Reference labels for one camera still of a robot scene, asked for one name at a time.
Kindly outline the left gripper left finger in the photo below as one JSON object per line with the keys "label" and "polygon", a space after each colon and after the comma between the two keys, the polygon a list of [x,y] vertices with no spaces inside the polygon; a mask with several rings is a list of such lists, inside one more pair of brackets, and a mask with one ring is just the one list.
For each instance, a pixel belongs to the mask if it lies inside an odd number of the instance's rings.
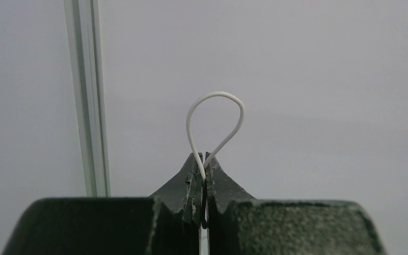
{"label": "left gripper left finger", "polygon": [[199,254],[194,155],[148,197],[44,198],[22,214],[4,254]]}

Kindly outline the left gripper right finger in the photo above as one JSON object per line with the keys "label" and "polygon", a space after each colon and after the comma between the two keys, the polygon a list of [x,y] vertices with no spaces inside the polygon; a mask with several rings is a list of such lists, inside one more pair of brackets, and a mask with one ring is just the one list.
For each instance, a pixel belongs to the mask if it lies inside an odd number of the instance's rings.
{"label": "left gripper right finger", "polygon": [[368,213],[343,200],[256,199],[206,156],[210,254],[386,254]]}

